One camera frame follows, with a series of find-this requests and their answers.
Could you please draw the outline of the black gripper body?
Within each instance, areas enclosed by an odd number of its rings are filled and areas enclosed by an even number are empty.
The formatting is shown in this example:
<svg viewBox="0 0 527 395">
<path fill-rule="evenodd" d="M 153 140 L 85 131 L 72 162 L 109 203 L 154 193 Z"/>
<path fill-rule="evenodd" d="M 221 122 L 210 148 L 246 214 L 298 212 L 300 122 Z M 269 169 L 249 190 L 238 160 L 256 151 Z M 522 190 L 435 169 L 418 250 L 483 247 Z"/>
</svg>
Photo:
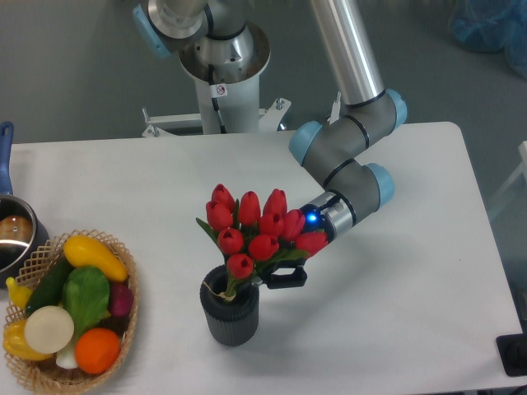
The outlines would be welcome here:
<svg viewBox="0 0 527 395">
<path fill-rule="evenodd" d="M 317 206 L 315 204 L 305 204 L 300 208 L 301 213 L 305 217 L 302 234 L 313 232 L 324 232 L 329 238 L 329 223 L 326 218 L 327 206 Z"/>
</svg>

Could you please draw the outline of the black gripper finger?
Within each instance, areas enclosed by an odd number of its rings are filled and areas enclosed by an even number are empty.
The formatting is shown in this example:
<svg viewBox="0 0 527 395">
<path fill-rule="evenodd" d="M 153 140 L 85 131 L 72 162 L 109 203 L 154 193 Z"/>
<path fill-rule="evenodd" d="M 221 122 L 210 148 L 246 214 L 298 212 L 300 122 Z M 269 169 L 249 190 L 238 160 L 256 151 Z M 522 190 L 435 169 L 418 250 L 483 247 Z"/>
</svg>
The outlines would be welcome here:
<svg viewBox="0 0 527 395">
<path fill-rule="evenodd" d="M 263 278 L 257 276 L 252 280 L 251 285 L 260 287 L 266 285 L 267 288 L 297 288 L 303 287 L 307 280 L 307 274 L 303 267 L 296 267 L 291 274 L 278 275 L 270 273 Z"/>
</svg>

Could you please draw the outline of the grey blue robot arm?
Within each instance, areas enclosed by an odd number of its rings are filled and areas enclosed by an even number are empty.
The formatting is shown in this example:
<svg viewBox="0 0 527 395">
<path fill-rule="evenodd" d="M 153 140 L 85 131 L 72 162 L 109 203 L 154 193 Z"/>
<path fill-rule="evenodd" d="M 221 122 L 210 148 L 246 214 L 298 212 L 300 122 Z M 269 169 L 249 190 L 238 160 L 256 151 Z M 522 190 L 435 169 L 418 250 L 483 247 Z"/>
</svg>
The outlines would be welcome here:
<svg viewBox="0 0 527 395">
<path fill-rule="evenodd" d="M 387 170 L 360 165 L 356 158 L 403 124 L 407 107 L 382 83 L 357 4 L 313 1 L 310 8 L 342 103 L 332 123 L 299 127 L 289 149 L 323 189 L 301 209 L 305 230 L 333 241 L 393 197 Z M 194 79 L 206 134 L 261 129 L 259 77 L 270 48 L 239 2 L 142 1 L 133 19 L 158 56 L 177 54 Z"/>
</svg>

